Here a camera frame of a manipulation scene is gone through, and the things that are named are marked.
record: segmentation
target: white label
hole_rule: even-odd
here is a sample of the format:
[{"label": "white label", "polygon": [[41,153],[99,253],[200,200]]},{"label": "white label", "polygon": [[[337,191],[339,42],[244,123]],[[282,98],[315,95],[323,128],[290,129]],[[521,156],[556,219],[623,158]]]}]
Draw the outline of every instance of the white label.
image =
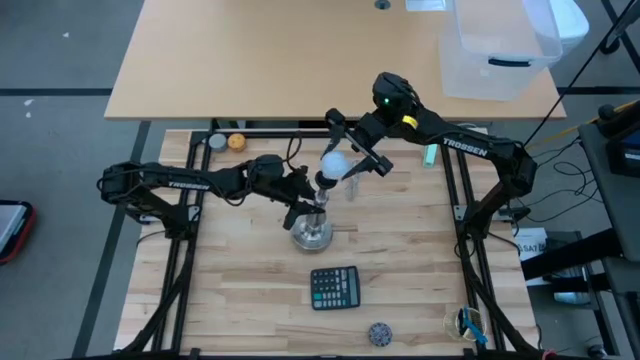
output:
[{"label": "white label", "polygon": [[460,149],[464,152],[468,152],[470,154],[475,154],[481,157],[487,157],[487,154],[489,153],[489,151],[485,150],[485,149],[481,149],[479,147],[475,147],[475,146],[471,146],[471,145],[467,145],[467,144],[463,144],[459,141],[454,141],[451,139],[447,139],[444,138],[444,144],[447,146],[450,146],[452,148],[456,148],[456,149]]},{"label": "white label", "polygon": [[193,189],[193,190],[209,190],[209,185],[198,185],[198,184],[189,184],[189,183],[181,183],[176,181],[169,181],[169,186],[179,188],[179,189]]}]

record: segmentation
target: electronic device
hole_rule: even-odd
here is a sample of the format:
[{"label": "electronic device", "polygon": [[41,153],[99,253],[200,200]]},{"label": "electronic device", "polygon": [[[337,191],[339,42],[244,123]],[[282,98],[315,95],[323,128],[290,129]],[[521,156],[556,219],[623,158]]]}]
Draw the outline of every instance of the electronic device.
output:
[{"label": "electronic device", "polygon": [[18,255],[34,222],[35,211],[28,202],[0,200],[0,265]]},{"label": "electronic device", "polygon": [[310,288],[313,310],[360,306],[360,279],[355,266],[312,270]]}]

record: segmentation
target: plastic storage bin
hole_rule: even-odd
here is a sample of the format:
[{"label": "plastic storage bin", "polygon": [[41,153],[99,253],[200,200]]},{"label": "plastic storage bin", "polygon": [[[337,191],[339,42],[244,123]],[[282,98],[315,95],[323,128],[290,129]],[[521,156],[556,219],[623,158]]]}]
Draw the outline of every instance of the plastic storage bin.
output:
[{"label": "plastic storage bin", "polygon": [[447,0],[440,35],[444,93],[508,101],[562,56],[548,0]]}]

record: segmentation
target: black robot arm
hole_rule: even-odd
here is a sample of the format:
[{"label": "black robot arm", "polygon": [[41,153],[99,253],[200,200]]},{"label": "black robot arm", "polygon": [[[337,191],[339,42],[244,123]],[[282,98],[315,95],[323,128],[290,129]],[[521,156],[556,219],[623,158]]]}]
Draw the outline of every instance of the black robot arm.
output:
[{"label": "black robot arm", "polygon": [[[329,110],[325,116],[331,136],[325,153],[335,149],[344,136],[352,143],[353,150],[365,155],[364,160],[344,178],[363,171],[375,171],[380,176],[389,173],[393,164],[373,150],[386,136],[400,137],[419,145],[442,144],[485,158],[496,167],[499,182],[482,200],[467,206],[464,218],[459,222],[458,244],[466,247],[468,238],[484,239],[493,214],[508,205],[511,199],[531,192],[537,165],[521,143],[447,123],[426,109],[409,82],[398,75],[382,73],[378,76],[373,86],[373,102],[375,111],[366,113],[353,129],[346,126],[344,116],[336,109]],[[520,352],[536,353],[537,349],[524,340],[489,295],[471,260],[461,259],[465,276],[514,348]]]},{"label": "black robot arm", "polygon": [[124,162],[107,168],[98,188],[102,200],[124,205],[134,220],[144,222],[145,217],[151,216],[162,221],[168,238],[190,239],[195,234],[193,220],[200,211],[169,204],[151,191],[162,187],[209,191],[232,206],[240,205],[251,193],[267,197],[289,207],[283,224],[289,230],[298,216],[324,210],[300,201],[313,200],[315,195],[306,176],[307,168],[293,169],[285,176],[283,163],[278,155],[262,155],[232,168],[200,171]]}]

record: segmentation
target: wooden tabletop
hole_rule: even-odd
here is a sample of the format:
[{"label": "wooden tabletop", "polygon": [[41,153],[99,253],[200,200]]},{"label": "wooden tabletop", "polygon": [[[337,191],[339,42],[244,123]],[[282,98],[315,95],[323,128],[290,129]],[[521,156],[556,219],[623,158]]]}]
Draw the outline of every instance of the wooden tabletop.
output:
[{"label": "wooden tabletop", "polygon": [[[190,131],[167,132],[160,162],[184,166],[189,137]],[[210,168],[234,166],[264,153],[283,155],[286,142],[249,139],[243,153],[215,154]],[[315,173],[326,142],[305,139],[293,164],[308,164]],[[341,146],[347,149],[344,142]],[[335,233],[321,254],[298,251],[282,228],[287,209],[280,204],[251,195],[234,208],[205,197],[183,352],[198,347],[207,354],[236,355],[456,355],[472,346],[449,338],[443,329],[445,314],[467,297],[453,252],[456,237],[440,156],[434,168],[425,169],[419,146],[383,140],[376,150],[394,163],[393,171],[384,178],[363,175],[353,202],[345,200],[343,184],[331,190],[327,215]],[[357,158],[352,151],[347,154]],[[468,163],[480,198],[497,182],[496,173],[485,160],[468,157]],[[176,190],[158,193],[178,202]],[[464,199],[461,189],[459,196]],[[161,229],[159,224],[145,226],[142,235]],[[512,239],[508,225],[495,223],[492,232]],[[155,310],[169,243],[156,235],[140,244],[115,348],[127,345]],[[535,344],[538,334],[517,252],[491,237],[485,244],[499,305]],[[362,306],[312,310],[309,272],[348,265],[359,269]],[[173,315],[169,318],[172,324]],[[367,338],[368,328],[378,321],[394,334],[386,348],[372,346]],[[166,346],[170,335],[168,331]]]},{"label": "wooden tabletop", "polygon": [[[408,79],[448,120],[541,119],[558,97],[548,70],[511,102],[442,92],[442,12],[373,0],[146,1],[106,118],[317,120],[373,110],[383,71]],[[559,106],[552,118],[564,118]]]}]

